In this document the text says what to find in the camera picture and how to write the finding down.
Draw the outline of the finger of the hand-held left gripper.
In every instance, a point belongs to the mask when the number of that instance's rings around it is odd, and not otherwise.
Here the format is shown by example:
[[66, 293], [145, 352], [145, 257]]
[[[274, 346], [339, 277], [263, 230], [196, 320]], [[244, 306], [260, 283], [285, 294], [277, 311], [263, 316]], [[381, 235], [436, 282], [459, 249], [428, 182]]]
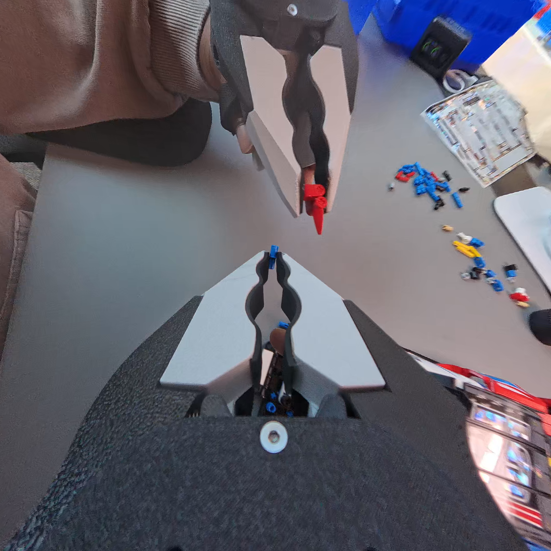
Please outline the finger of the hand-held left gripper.
[[253, 109], [246, 129], [258, 162], [295, 218], [300, 215], [301, 168], [293, 150], [294, 128], [283, 102], [286, 62], [264, 38], [240, 36]]
[[328, 143], [327, 208], [334, 205], [350, 126], [348, 92], [340, 48], [323, 45], [311, 58], [313, 81], [321, 97], [325, 114], [322, 131]]

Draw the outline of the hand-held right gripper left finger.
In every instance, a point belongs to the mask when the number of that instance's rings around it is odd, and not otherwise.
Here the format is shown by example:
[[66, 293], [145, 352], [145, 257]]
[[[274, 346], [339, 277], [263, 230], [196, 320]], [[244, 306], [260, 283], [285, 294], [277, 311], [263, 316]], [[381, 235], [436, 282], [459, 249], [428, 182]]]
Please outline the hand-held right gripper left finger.
[[243, 394], [261, 369], [261, 332], [269, 253], [258, 252], [202, 296], [160, 385], [206, 394]]

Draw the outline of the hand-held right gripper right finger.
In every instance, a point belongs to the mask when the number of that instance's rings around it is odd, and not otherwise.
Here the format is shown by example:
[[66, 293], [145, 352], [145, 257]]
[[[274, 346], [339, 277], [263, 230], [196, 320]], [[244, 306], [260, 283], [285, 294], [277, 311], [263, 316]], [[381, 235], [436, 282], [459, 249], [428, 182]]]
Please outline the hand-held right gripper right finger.
[[276, 270], [289, 321], [282, 360], [286, 390], [382, 389], [384, 378], [343, 298], [286, 253], [277, 253]]

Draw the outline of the red brick assembly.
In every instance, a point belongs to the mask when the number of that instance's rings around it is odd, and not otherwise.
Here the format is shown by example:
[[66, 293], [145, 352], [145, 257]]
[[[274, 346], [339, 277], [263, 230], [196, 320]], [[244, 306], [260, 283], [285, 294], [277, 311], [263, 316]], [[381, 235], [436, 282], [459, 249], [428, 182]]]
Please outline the red brick assembly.
[[322, 235], [327, 210], [327, 189], [316, 181], [315, 165], [302, 169], [301, 200], [308, 216], [312, 217], [318, 235]]

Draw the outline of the toy brick race car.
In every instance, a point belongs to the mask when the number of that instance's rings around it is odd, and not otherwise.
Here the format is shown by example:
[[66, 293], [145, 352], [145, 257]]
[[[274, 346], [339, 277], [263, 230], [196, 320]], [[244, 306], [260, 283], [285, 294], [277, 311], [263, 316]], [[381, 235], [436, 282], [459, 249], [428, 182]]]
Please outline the toy brick race car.
[[385, 375], [383, 398], [352, 395], [374, 420], [458, 479], [476, 472], [530, 550], [550, 550], [550, 401], [479, 371], [401, 348], [406, 380]]

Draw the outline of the person's left forearm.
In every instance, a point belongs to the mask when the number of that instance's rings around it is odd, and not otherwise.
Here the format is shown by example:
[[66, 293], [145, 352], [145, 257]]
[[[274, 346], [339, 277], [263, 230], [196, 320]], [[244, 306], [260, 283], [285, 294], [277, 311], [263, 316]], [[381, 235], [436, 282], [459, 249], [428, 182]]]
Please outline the person's left forearm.
[[1, 1], [1, 134], [158, 119], [212, 101], [208, 1]]

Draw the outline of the black desk socket box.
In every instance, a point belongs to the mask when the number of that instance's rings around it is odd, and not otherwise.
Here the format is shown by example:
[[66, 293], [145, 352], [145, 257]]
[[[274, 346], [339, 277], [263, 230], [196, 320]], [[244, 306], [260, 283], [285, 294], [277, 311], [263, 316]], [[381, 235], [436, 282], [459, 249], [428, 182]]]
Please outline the black desk socket box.
[[410, 60], [440, 82], [472, 40], [472, 32], [450, 17], [435, 17], [410, 53]]

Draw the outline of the grey desk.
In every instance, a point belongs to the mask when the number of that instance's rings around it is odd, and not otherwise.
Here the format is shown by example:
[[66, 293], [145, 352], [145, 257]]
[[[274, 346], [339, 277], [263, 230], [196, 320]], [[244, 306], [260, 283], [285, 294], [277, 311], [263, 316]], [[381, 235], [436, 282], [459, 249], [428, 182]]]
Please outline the grey desk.
[[[482, 282], [441, 230], [480, 238], [498, 273], [515, 263], [537, 308], [547, 289], [505, 231], [494, 192], [474, 183], [420, 114], [440, 100], [428, 75], [372, 18], [341, 183], [323, 235], [293, 218], [269, 177], [219, 125], [195, 162], [158, 169], [51, 146], [1, 366], [1, 547], [47, 491], [78, 427], [127, 357], [195, 295], [270, 245], [352, 300], [404, 348], [550, 396], [550, 347], [525, 311]], [[432, 210], [410, 183], [418, 162], [452, 188]], [[395, 182], [394, 191], [387, 185]]]

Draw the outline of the person's left hand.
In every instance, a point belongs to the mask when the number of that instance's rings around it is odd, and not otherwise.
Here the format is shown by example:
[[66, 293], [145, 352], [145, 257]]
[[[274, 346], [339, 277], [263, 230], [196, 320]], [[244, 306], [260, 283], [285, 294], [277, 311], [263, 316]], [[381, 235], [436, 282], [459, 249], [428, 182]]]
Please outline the person's left hand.
[[[203, 80], [210, 90], [212, 99], [217, 102], [220, 100], [220, 91], [222, 85], [226, 83], [225, 78], [220, 73], [216, 60], [214, 58], [213, 48], [211, 46], [211, 25], [210, 14], [207, 15], [203, 25], [201, 38], [198, 46], [198, 63]], [[252, 140], [247, 132], [245, 120], [239, 115], [234, 116], [232, 122], [234, 136], [236, 136], [238, 145], [243, 154], [252, 154], [255, 151]]]

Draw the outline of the pile of blue brick pins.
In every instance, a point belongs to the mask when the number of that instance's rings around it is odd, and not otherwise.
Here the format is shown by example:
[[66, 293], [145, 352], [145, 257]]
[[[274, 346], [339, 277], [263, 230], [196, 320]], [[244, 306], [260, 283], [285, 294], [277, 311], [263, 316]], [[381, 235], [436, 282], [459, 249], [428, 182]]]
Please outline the pile of blue brick pins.
[[402, 165], [395, 173], [394, 180], [402, 183], [410, 183], [416, 197], [426, 196], [431, 200], [432, 210], [437, 212], [446, 206], [445, 196], [457, 208], [463, 208], [462, 195], [468, 193], [471, 188], [462, 186], [452, 188], [452, 176], [445, 170], [436, 174], [421, 166], [420, 163]]

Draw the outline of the holographic sticker sheet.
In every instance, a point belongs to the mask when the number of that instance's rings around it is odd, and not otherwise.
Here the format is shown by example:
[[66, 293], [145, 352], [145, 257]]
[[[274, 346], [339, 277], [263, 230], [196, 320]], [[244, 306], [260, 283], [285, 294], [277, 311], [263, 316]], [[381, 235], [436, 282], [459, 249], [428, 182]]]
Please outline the holographic sticker sheet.
[[489, 79], [432, 104], [421, 118], [487, 188], [536, 155], [526, 114], [506, 88]]

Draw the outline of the black toy tire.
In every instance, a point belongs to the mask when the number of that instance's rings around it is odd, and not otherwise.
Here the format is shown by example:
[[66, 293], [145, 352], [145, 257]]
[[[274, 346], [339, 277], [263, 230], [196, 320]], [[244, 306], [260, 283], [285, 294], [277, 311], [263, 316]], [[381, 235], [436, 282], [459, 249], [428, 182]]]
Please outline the black toy tire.
[[528, 325], [533, 336], [540, 343], [550, 347], [550, 308], [531, 311], [528, 316]]

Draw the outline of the white monitor stand base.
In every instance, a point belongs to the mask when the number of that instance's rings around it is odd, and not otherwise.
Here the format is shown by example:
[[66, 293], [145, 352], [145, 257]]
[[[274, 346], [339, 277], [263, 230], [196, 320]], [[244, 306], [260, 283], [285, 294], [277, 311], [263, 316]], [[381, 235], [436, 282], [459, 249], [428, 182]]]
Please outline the white monitor stand base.
[[537, 186], [494, 199], [495, 214], [550, 291], [550, 189]]

